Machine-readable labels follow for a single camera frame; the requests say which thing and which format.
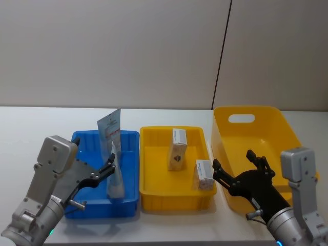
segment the white wall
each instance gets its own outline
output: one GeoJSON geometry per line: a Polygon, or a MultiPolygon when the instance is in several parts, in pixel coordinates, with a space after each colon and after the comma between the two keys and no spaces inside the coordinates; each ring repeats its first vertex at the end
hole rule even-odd
{"type": "Polygon", "coordinates": [[[212,104],[229,0],[2,0],[0,105],[212,104]]]}
{"type": "Polygon", "coordinates": [[[328,1],[233,0],[214,106],[328,110],[328,1]]]}

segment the yellow plastic bin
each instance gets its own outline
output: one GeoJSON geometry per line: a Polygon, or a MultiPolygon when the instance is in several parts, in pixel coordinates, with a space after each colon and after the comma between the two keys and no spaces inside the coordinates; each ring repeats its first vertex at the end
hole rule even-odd
{"type": "Polygon", "coordinates": [[[195,161],[209,159],[203,130],[199,127],[143,127],[140,130],[140,194],[145,211],[208,209],[213,190],[193,189],[195,161]],[[168,171],[172,129],[185,129],[187,150],[181,171],[168,171]]]}
{"type": "MultiPolygon", "coordinates": [[[[248,149],[258,156],[265,156],[276,173],[272,179],[274,187],[292,205],[292,191],[281,174],[280,153],[300,147],[301,142],[278,109],[267,106],[230,106],[214,109],[211,146],[214,158],[217,158],[224,170],[233,177],[255,169],[246,158],[248,149]],[[233,122],[236,115],[247,122],[233,122]]],[[[233,197],[226,189],[223,191],[232,210],[239,213],[254,210],[245,198],[233,197]]]]}

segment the white table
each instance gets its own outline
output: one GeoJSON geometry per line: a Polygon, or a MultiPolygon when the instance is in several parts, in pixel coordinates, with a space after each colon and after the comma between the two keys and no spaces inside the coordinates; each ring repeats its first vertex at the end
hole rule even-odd
{"type": "MultiPolygon", "coordinates": [[[[45,137],[70,139],[76,130],[97,129],[97,120],[113,109],[0,107],[0,230],[27,192],[33,164],[45,137]]],[[[328,221],[328,113],[284,112],[304,146],[316,151],[321,180],[318,208],[328,221]]],[[[204,130],[210,156],[213,111],[122,109],[121,127],[139,131],[142,126],[199,126],[204,130]]],[[[207,212],[169,215],[138,212],[129,219],[62,219],[45,245],[123,245],[161,242],[192,245],[275,245],[266,227],[232,212],[221,186],[207,212]]]]}

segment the robotic arm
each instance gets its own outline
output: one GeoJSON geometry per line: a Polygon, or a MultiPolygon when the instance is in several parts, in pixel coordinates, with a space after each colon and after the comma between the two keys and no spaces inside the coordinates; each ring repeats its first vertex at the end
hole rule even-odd
{"type": "Polygon", "coordinates": [[[256,170],[233,178],[215,159],[213,178],[230,195],[242,196],[252,204],[255,212],[246,214],[247,220],[262,217],[280,246],[327,246],[328,228],[317,212],[314,151],[296,148],[281,153],[282,174],[292,188],[294,208],[273,187],[275,173],[266,158],[257,157],[252,150],[247,151],[246,157],[256,170]]]}
{"type": "Polygon", "coordinates": [[[115,171],[112,154],[99,170],[74,159],[79,139],[70,142],[59,136],[47,137],[42,145],[35,174],[26,197],[2,232],[1,245],[41,246],[64,215],[68,205],[84,210],[85,203],[73,200],[84,187],[97,187],[115,171]]]}

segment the small cardboard box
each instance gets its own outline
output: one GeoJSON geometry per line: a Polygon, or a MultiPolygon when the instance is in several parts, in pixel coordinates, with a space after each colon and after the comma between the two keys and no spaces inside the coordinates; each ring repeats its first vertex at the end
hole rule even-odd
{"type": "Polygon", "coordinates": [[[212,190],[214,179],[212,177],[211,163],[209,160],[196,160],[194,188],[212,190]]]}
{"type": "Polygon", "coordinates": [[[168,155],[169,171],[179,171],[183,167],[183,158],[187,149],[186,131],[173,128],[172,143],[168,155]]]}

